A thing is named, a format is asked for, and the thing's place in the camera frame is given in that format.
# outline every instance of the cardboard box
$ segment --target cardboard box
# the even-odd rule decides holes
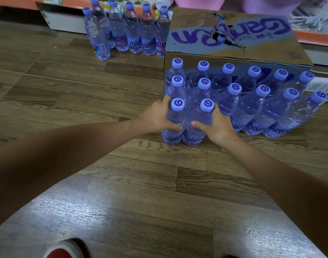
[[[224,43],[216,40],[218,34],[226,37]],[[187,77],[200,60],[209,62],[210,78],[233,63],[233,81],[252,65],[262,70],[258,82],[279,68],[289,72],[288,81],[313,65],[282,16],[176,7],[165,51],[165,72],[178,57]]]

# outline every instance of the red shoe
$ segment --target red shoe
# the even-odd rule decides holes
[[[77,243],[68,239],[53,244],[43,258],[85,258],[85,256]]]

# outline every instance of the plastic water bottle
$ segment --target plastic water bottle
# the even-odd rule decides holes
[[[140,21],[134,11],[134,4],[132,2],[126,2],[126,9],[124,21],[126,24],[128,47],[132,53],[140,53],[142,51]]]
[[[187,117],[185,130],[183,132],[183,141],[189,146],[196,146],[201,143],[206,135],[202,130],[194,128],[191,125],[192,121],[199,121],[205,125],[212,124],[212,110],[214,102],[210,99],[201,101],[200,106],[195,108]]]
[[[184,101],[180,98],[175,98],[171,102],[171,106],[169,107],[169,111],[167,113],[167,119],[172,123],[175,123],[182,127],[181,131],[172,131],[172,130],[164,130],[162,132],[162,138],[165,143],[169,145],[178,144],[184,132],[184,122],[187,119],[187,113],[184,110]]]
[[[259,74],[261,74],[261,68],[257,66],[251,66],[247,73],[235,80],[235,83],[238,83],[242,86],[242,92],[240,93],[240,96],[244,96],[245,94],[256,89],[256,82]]]
[[[238,95],[242,91],[242,86],[232,83],[225,89],[218,100],[220,112],[225,116],[231,116],[238,104]]]
[[[312,73],[310,73],[309,71],[304,71],[299,75],[299,78],[297,80],[295,79],[287,82],[284,85],[284,89],[294,88],[299,91],[300,94],[302,94],[305,91],[307,84],[310,83],[313,79],[314,75]]]
[[[186,111],[190,114],[193,109],[198,108],[201,101],[204,99],[210,99],[210,80],[207,78],[201,78],[199,84],[193,88],[190,96],[187,96]]]
[[[222,71],[217,73],[211,80],[210,85],[210,98],[214,102],[218,101],[220,93],[232,83],[232,73],[235,67],[231,63],[226,63],[222,67]]]
[[[260,85],[254,92],[239,98],[238,105],[231,117],[235,132],[241,130],[260,112],[268,94],[270,94],[270,88],[266,85]]]
[[[93,45],[93,50],[96,57],[100,60],[106,60],[110,57],[110,51],[108,48],[108,43],[103,35],[101,27],[98,25],[96,17],[92,15],[92,11],[89,7],[83,8],[83,13],[85,15],[84,24],[86,34]]]
[[[164,95],[170,96],[170,99],[180,98],[186,101],[187,95],[183,86],[184,80],[181,76],[175,75],[172,77],[171,84]]]
[[[292,100],[299,96],[296,89],[288,88],[282,94],[265,101],[262,110],[250,121],[243,131],[248,135],[258,135],[283,117],[288,111]]]
[[[322,91],[315,91],[309,97],[299,98],[292,102],[287,113],[269,128],[263,130],[268,138],[278,138],[287,131],[306,122],[316,112],[319,105],[328,99]]]
[[[165,47],[166,47],[166,40],[167,36],[169,36],[169,30],[170,30],[170,17],[167,14],[168,7],[166,5],[163,5],[160,8],[160,16],[157,19],[157,25],[156,25],[156,52],[159,57],[164,58],[165,56]]]
[[[175,75],[179,75],[183,78],[184,83],[183,86],[185,88],[186,84],[186,76],[184,73],[183,67],[183,60],[180,58],[174,58],[172,60],[172,68],[169,70],[169,72],[165,76],[165,84],[164,84],[164,94],[167,92],[168,87],[171,84],[172,77]]]
[[[156,53],[156,25],[149,3],[143,5],[140,24],[143,52],[146,55],[153,55]]]
[[[268,77],[263,81],[259,82],[257,84],[257,87],[259,87],[260,85],[268,86],[270,88],[270,93],[265,99],[269,99],[272,96],[275,96],[280,93],[283,83],[285,82],[287,76],[288,76],[288,72],[286,70],[278,69],[275,71],[273,76]]]
[[[110,12],[109,21],[111,26],[111,32],[113,33],[116,49],[119,51],[127,51],[127,36],[126,26],[123,16],[118,8],[116,0],[109,0]]]
[[[102,6],[99,4],[98,0],[90,0],[92,4],[92,14],[95,16],[101,26],[104,36],[106,37],[106,42],[108,43],[109,49],[115,47],[115,42],[113,35],[111,33],[110,23],[108,16]]]
[[[188,97],[192,89],[198,85],[201,78],[208,79],[208,69],[209,62],[205,60],[200,60],[199,64],[197,65],[197,69],[190,75],[189,80],[187,82],[186,93]]]

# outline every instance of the right hand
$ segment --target right hand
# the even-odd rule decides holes
[[[192,121],[191,125],[204,131],[211,141],[221,147],[227,147],[229,143],[240,139],[233,129],[230,117],[221,114],[216,103],[212,112],[212,125],[208,126],[199,121]]]

